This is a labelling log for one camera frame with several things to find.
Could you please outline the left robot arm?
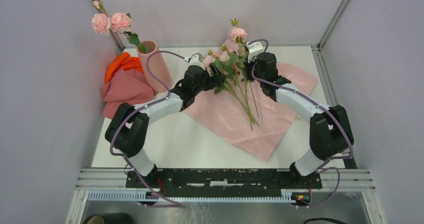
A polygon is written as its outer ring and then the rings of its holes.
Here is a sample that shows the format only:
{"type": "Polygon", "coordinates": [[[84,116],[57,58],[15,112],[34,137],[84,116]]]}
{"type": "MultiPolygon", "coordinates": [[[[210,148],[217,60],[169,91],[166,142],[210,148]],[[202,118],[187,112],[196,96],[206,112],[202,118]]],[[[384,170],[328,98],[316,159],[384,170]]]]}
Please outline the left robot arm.
{"type": "Polygon", "coordinates": [[[198,65],[190,65],[170,93],[139,106],[124,102],[116,110],[106,132],[105,139],[112,149],[119,150],[129,165],[137,171],[138,181],[145,188],[153,187],[157,182],[157,174],[153,171],[156,165],[144,150],[149,125],[192,105],[200,92],[206,92],[224,85],[226,76],[215,67],[203,69],[198,65]]]}

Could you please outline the pink rose stem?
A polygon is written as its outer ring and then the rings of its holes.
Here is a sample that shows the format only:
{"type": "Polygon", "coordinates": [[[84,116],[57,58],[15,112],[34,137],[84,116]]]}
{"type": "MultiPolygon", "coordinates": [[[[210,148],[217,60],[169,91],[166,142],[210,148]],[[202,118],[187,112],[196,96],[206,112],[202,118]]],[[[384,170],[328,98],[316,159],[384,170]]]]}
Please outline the pink rose stem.
{"type": "Polygon", "coordinates": [[[131,31],[132,18],[130,13],[115,12],[109,16],[104,8],[103,2],[93,1],[91,4],[98,13],[91,20],[91,26],[95,33],[108,36],[111,32],[123,34],[128,42],[136,46],[142,54],[148,54],[154,50],[139,39],[137,33],[131,31]]]}
{"type": "Polygon", "coordinates": [[[256,123],[256,117],[259,117],[259,111],[253,94],[252,82],[247,80],[246,72],[244,71],[245,60],[247,58],[246,41],[248,34],[240,27],[237,18],[231,19],[230,23],[231,28],[228,31],[225,45],[230,55],[237,55],[237,59],[234,59],[232,62],[236,74],[236,80],[234,82],[241,92],[243,105],[246,107],[249,120],[252,123],[256,123]]]}

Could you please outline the pink wrapping paper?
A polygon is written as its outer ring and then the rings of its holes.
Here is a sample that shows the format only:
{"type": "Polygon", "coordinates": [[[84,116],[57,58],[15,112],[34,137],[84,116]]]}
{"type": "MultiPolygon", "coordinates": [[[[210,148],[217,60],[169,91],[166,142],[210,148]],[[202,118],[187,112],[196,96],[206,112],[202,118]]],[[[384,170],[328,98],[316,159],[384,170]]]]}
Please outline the pink wrapping paper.
{"type": "Polygon", "coordinates": [[[297,114],[263,94],[258,82],[227,70],[225,83],[201,92],[185,113],[227,143],[267,161],[297,114]]]}

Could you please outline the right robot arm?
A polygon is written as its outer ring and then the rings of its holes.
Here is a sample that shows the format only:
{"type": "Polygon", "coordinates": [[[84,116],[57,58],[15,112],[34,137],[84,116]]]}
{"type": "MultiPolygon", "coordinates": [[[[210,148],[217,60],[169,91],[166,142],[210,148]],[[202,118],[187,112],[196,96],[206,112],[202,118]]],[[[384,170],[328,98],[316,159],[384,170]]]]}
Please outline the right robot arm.
{"type": "Polygon", "coordinates": [[[244,65],[249,81],[259,82],[267,97],[290,108],[309,124],[309,149],[290,166],[288,180],[293,187],[302,188],[310,174],[318,173],[332,160],[343,159],[343,151],[349,150],[346,158],[353,156],[353,134],[344,107],[320,103],[279,75],[273,53],[250,54],[244,65]]]}

